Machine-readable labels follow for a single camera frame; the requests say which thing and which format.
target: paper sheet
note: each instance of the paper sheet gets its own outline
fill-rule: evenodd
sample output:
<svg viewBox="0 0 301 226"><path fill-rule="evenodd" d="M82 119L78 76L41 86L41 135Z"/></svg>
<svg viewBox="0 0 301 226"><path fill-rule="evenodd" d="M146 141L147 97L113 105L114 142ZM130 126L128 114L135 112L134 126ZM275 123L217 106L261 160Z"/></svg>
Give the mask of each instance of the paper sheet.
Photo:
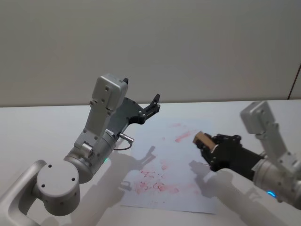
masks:
<svg viewBox="0 0 301 226"><path fill-rule="evenodd" d="M125 181L131 184L132 189L125 191L121 205L215 213L214 198L202 195L202 188L195 181L196 170L191 169L193 163L199 163L204 166L206 174L210 172L199 149L192 143L200 130L210 132L209 123L203 120L156 119L141 126L135 136L132 156L143 159L151 152L155 158L142 170L128 173Z"/></svg>

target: white tabletop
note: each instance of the white tabletop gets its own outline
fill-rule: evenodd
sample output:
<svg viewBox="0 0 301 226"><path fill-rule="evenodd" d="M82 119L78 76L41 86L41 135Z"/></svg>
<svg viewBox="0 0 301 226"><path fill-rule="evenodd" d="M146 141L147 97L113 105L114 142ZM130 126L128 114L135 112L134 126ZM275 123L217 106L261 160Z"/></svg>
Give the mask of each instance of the white tabletop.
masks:
<svg viewBox="0 0 301 226"><path fill-rule="evenodd" d="M301 158L301 100L269 103L288 149ZM239 112L249 104L246 101L162 104L160 113L152 120L159 117L206 119L212 124L213 135L239 134L245 148L260 153L263 151L260 142L247 133L239 117ZM0 108L0 195L36 160L50 163L64 158L83 129L88 113L88 106ZM139 126L130 126L126 133L135 137ZM217 187L216 193L204 194L216 196L216 215L120 206L123 193L118 186L133 160L127 154L130 151L111 156L90 182L81 185L81 203L72 214L54 217L37 200L29 217L42 226L300 225L300 210L277 203L230 170L221 170L214 180L204 181L204 186Z"/></svg>

